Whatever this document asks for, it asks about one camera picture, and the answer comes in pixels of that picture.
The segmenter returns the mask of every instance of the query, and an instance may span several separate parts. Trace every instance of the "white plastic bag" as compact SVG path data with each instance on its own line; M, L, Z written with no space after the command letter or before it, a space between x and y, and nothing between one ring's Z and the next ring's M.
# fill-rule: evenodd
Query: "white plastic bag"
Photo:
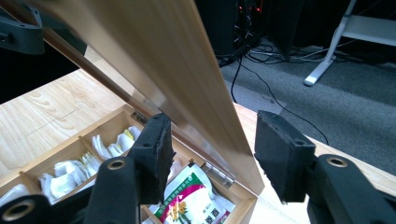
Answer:
M223 223L235 205L213 192L212 184L196 164L187 166L165 189L164 204L149 210L162 223Z

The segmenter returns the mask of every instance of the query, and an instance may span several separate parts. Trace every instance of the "floor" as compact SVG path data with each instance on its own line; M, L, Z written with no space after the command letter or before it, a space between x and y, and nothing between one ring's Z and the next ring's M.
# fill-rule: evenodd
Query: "floor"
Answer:
M271 44L264 37L259 47ZM268 58L262 54L254 57ZM317 65L318 62L263 64L243 57L233 96L240 105L280 114L303 134L323 143L325 135L330 146L396 175L395 64L334 63L315 86L306 87L303 81ZM230 93L238 66L235 61L220 68Z

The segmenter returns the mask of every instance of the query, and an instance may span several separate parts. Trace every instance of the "black cable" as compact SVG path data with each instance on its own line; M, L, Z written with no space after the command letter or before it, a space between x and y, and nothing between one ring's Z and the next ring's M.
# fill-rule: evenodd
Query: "black cable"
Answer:
M255 74L255 75L267 86L268 91L271 93L271 95L272 95L272 97L274 98L275 102L276 102L280 107L282 107L284 110L288 111L289 113L291 113L291 114L294 115L295 117L297 117L297 118L299 118L299 119L302 119L303 121L309 123L309 124L310 124L312 127L314 127L318 132L320 132L320 134L324 137L324 139L326 140L326 145L329 145L329 140L327 139L326 135L325 135L317 126L315 126L315 125L314 125L312 122L310 122L309 120L304 119L304 118L302 118L301 116L299 116L299 115L297 115L297 114L291 112L290 110L288 110L287 108L285 108L285 106L283 106L283 105L275 98L275 96L274 96L274 94L272 93L271 88L270 88L270 86L268 85L268 83L267 83L266 81L264 81L264 79L262 79L258 73L256 73L256 72L254 72L254 71L248 69L248 68L247 68L246 66L244 66L244 65L242 65L242 67L244 67L245 69L247 69L249 72Z
M233 83L231 84L231 96L233 97L233 101L238 104L235 100L235 97L233 96L233 85L235 84L236 78L238 77L238 73L239 73L239 69L241 69L241 65L242 65L242 57L240 57L238 59L239 65L238 65L238 69L236 70L235 76L233 77Z

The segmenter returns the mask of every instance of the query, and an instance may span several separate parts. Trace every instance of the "desk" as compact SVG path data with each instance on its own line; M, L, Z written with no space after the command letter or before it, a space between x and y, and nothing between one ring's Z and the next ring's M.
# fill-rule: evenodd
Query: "desk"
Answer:
M134 88L105 61L95 63L128 92ZM0 105L0 178L15 172L70 136L108 115L125 103L98 81L81 70L30 91ZM254 148L256 113L235 105L247 136ZM376 188L396 195L396 177L311 139L317 154L334 153L353 160ZM260 195L250 223L309 223L305 203L282 205L269 180Z

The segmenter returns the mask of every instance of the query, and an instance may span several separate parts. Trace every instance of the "wooden panel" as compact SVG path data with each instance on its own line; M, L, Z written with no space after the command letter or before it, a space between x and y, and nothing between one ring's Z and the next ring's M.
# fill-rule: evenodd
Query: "wooden panel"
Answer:
M123 104L78 70L0 105L0 178Z
M211 156L207 159L255 193L262 191L259 170L193 1L33 2L66 21L193 136Z

